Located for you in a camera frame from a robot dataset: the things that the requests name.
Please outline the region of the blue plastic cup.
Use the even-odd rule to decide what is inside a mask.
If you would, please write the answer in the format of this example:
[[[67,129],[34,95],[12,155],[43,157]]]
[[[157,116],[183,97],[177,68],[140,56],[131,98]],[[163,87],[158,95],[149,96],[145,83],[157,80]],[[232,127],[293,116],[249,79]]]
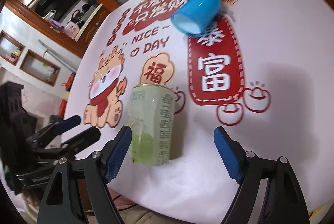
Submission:
[[[175,28],[188,36],[202,34],[219,13],[220,0],[188,0],[170,18]]]

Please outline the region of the green milk tea cup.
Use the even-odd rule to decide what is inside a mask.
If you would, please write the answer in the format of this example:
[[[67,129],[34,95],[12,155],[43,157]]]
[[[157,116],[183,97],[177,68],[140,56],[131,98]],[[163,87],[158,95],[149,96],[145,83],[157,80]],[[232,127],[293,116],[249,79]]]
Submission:
[[[169,162],[175,93],[162,85],[139,84],[130,97],[130,156],[133,163],[161,166]]]

